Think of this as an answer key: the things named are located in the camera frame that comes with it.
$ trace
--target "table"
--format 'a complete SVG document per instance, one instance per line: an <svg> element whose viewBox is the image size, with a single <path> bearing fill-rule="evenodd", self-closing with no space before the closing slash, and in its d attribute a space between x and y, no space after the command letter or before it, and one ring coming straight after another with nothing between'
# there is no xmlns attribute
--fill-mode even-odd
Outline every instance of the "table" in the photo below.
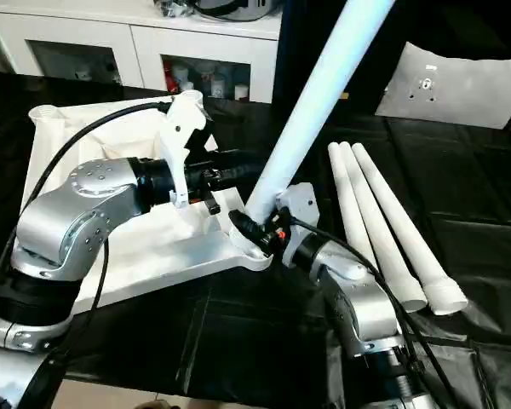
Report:
<svg viewBox="0 0 511 409"><path fill-rule="evenodd" d="M0 250L20 206L34 131L28 110L155 95L0 74ZM284 125L264 104L206 106L222 148L270 153ZM451 317L413 314L462 402L511 408L511 132L353 116L339 105L296 181L313 183L319 226L343 235L331 141L366 145L469 298ZM240 190L246 198L250 187ZM328 331L323 299L302 272L235 268L99 309L68 377L252 406L329 407Z"/></svg>

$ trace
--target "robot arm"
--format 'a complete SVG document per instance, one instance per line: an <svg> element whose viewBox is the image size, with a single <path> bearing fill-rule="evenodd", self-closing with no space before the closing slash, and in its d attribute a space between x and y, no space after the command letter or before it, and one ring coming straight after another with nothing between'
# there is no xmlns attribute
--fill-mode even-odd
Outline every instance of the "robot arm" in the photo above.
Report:
<svg viewBox="0 0 511 409"><path fill-rule="evenodd" d="M233 224L267 254L298 267L322 291L330 321L342 345L349 373L348 405L364 409L432 409L433 399L408 371L405 340L387 293L356 257L336 242L291 224L291 217L316 225L319 219L309 183L290 186L277 198L278 212L262 228L234 210ZM362 389L370 385L370 393Z"/></svg>
<svg viewBox="0 0 511 409"><path fill-rule="evenodd" d="M199 155L184 169L189 199L205 201L214 214L220 209L211 192L253 179L261 168L258 158L241 151ZM52 383L41 374L54 370L49 356L70 327L83 278L107 237L154 205L170 202L174 190L165 160L97 159L27 206L11 269L0 278L0 385L9 384L0 396L10 405L23 407L25 396L37 395L31 385Z"/></svg>

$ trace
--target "white plastic base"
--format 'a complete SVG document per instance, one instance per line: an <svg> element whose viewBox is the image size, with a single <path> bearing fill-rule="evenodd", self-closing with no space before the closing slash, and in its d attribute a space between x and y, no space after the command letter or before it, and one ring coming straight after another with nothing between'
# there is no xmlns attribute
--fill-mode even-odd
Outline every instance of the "white plastic base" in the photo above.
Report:
<svg viewBox="0 0 511 409"><path fill-rule="evenodd" d="M170 98L32 109L29 115L36 125L36 134L23 203L53 155L75 132L108 113L149 101L170 101ZM43 193L60 186L75 166L91 159L159 158L159 131L164 124L166 118L162 113L149 110L127 115L91 132L60 161ZM244 211L237 189L227 189L214 196L221 206L218 215L211 216L204 203L182 209L163 204L114 230L109 238L110 260L99 306L228 268L242 266L259 271L268 267L272 259L265 258L262 253L247 255L233 245L227 234L232 228L228 212L233 209ZM88 310L94 300L102 257L103 251L100 251L83 281L74 304L74 314Z"/></svg>
<svg viewBox="0 0 511 409"><path fill-rule="evenodd" d="M272 259L248 256L229 239L228 212L244 209L236 188L215 193L221 213L210 216L204 203L176 209L155 207L110 235L108 273L99 307L234 267L267 268ZM102 270L103 250L83 280L72 312L90 309Z"/></svg>

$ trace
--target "floor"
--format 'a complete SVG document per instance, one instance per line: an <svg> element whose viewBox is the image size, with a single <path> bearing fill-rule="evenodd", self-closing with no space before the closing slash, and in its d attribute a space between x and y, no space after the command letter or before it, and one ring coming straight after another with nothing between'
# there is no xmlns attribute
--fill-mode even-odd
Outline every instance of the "floor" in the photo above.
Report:
<svg viewBox="0 0 511 409"><path fill-rule="evenodd" d="M63 381L52 409L135 409L145 408L144 404L165 400L171 406L181 409L256 409L234 403L220 403L208 400L193 400L185 396L168 396L141 390L113 388L76 381Z"/></svg>

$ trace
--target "white tube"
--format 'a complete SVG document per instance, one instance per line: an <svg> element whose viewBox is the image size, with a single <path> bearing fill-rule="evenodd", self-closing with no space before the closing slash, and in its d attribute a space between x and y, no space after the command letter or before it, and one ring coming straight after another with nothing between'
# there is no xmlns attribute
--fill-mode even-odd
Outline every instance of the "white tube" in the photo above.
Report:
<svg viewBox="0 0 511 409"><path fill-rule="evenodd" d="M263 223L290 184L394 0L348 0L286 124L246 210Z"/></svg>
<svg viewBox="0 0 511 409"><path fill-rule="evenodd" d="M347 235L347 241L376 266L375 255L371 248L369 236L365 231L364 221L359 212L358 202L354 196L347 168L342 161L339 144L336 142L330 143L327 151L330 154L331 169L333 170L333 179L335 180L339 207L341 208L342 225L344 226L344 233Z"/></svg>
<svg viewBox="0 0 511 409"><path fill-rule="evenodd" d="M422 282L430 308L436 315L453 314L466 308L468 299L460 286L446 275L365 148L357 143L353 146L353 152L379 205Z"/></svg>
<svg viewBox="0 0 511 409"><path fill-rule="evenodd" d="M386 220L369 189L364 174L346 142L341 143L342 160L347 168L365 228L369 234L382 274L390 290L409 313L426 307L428 300L418 281L409 273Z"/></svg>

